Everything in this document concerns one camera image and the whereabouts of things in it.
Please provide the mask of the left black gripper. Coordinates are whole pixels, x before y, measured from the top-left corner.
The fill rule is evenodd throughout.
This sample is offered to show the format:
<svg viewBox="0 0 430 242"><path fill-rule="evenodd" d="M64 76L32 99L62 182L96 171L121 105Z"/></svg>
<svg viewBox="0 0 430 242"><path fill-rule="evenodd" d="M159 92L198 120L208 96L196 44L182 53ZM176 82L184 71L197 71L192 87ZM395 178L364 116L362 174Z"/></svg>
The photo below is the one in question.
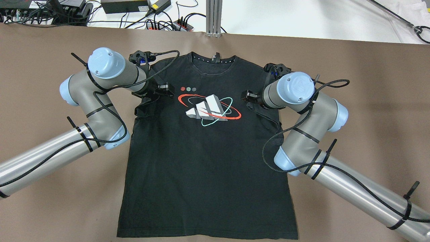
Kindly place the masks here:
<svg viewBox="0 0 430 242"><path fill-rule="evenodd" d="M145 73L145 78L139 80L136 78L135 82L132 86L129 87L129 90L132 91L132 95L135 95L139 98L149 98L149 99L157 99L161 95L166 95L168 97L174 96L174 87L169 84L158 84L155 81L155 76L150 75L149 71L151 70L150 62L154 62L156 60L156 56L164 55L168 53L175 52L174 50L155 53L155 52L143 52L137 50L133 54L130 54L129 61L136 65L138 69L138 74L141 73L141 70Z"/></svg>

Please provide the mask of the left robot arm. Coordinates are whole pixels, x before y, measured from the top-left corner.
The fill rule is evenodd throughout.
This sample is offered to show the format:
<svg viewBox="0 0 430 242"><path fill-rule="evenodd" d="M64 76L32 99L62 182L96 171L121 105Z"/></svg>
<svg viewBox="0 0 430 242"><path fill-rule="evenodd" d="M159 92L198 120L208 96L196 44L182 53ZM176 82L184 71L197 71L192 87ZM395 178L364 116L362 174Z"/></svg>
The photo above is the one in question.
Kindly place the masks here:
<svg viewBox="0 0 430 242"><path fill-rule="evenodd" d="M109 93L124 90L137 98L151 95L173 97L172 84L156 84L149 63L178 51L122 54L100 47L87 58L72 53L74 67L57 87L39 97L17 101L23 104L14 117L1 125L1 200L54 173L99 148L111 150L131 137L125 120Z"/></svg>

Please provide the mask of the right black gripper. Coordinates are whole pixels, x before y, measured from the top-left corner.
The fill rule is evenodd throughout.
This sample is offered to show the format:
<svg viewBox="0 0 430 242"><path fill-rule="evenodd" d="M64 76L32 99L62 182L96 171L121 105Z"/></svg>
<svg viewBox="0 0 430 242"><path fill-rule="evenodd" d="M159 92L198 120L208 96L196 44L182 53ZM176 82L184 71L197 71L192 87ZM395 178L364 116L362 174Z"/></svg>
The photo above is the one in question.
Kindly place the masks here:
<svg viewBox="0 0 430 242"><path fill-rule="evenodd" d="M292 73L292 69L286 67L284 64L267 63L263 70L269 74L264 82L261 92L252 92L247 89L241 93L241 100L247 103L257 103L264 109L284 109L286 105L275 104L270 99L270 86L278 81L284 75Z"/></svg>

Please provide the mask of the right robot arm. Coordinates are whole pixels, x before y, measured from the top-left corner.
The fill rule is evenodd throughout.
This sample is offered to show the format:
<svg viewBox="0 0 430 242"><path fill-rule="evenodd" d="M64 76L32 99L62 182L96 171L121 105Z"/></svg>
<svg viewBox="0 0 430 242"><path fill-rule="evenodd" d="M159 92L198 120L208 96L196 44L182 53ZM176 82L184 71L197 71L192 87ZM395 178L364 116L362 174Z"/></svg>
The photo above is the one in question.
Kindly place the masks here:
<svg viewBox="0 0 430 242"><path fill-rule="evenodd" d="M311 78L283 64L266 64L264 71L268 77L262 90L247 89L242 100L264 109L291 108L300 117L264 143L263 162L278 173L309 176L410 242L428 242L429 213L411 202L419 181L399 196L332 156L337 139L326 151L318 147L326 133L337 132L348 120L346 107L322 90L345 87L350 81L323 83L318 76Z"/></svg>

